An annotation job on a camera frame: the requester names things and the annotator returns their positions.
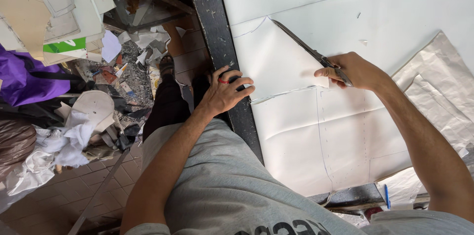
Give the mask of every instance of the purple bag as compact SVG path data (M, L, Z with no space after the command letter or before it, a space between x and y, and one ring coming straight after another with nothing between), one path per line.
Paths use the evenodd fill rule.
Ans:
M9 105L41 102L66 93L71 88L70 81L48 76L54 74L69 76L58 65L45 67L29 53L7 51L0 44L0 96Z

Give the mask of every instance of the black print on t-shirt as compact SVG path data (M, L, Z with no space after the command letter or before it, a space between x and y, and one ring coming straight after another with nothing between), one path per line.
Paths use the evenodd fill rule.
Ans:
M265 232L265 235L278 235L278 234L283 234L283 232L279 233L280 230L284 229L288 233L288 235L331 235L331 233L323 226L321 223L314 223L313 221L307 219L306 221L304 220L293 220L292 224L294 228L297 228L298 226L304 226L306 230L304 231L294 231L293 227L286 223L286 222L280 222L275 224L273 226L273 233L270 233L270 229L265 226L258 226L253 235L261 235L263 232ZM317 228L317 233L314 232L313 228L308 224L308 222L315 226ZM235 233L235 235L251 235L245 231L239 231Z

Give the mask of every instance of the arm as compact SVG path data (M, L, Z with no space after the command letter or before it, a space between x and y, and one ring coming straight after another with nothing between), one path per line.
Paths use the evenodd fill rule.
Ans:
M354 87L373 91L385 105L405 140L419 179L430 194L430 210L448 212L474 223L474 181L466 165L441 133L406 98L381 69L354 52L330 57ZM316 77L330 77L346 87L332 68Z
M253 84L250 78L238 78L231 84L217 81L219 74L226 71L228 66L214 72L212 83L202 101L191 116L161 147L150 165L136 182L122 219L120 234L142 223L162 223L164 206L176 181L181 175L186 160L201 133L211 119L233 108L242 98L251 94L254 86L240 92L236 88L242 84ZM227 81L232 76L241 76L237 70L226 72L222 80Z

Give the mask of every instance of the forearm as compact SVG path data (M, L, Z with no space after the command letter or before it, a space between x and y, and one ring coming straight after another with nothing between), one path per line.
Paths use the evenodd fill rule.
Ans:
M450 212L463 207L456 203L474 206L474 181L471 174L443 135L393 81L388 80L375 93L406 142L413 168L431 196L430 209ZM457 211L450 213L460 215ZM461 214L470 221L474 220L471 209Z
M191 149L213 115L197 108L161 147L128 197L121 234L141 223L165 224L164 206Z

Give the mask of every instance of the brown paper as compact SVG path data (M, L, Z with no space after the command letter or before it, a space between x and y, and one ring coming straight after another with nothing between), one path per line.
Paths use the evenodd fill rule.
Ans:
M30 55L43 61L44 30L51 17L42 0L0 0L0 12Z

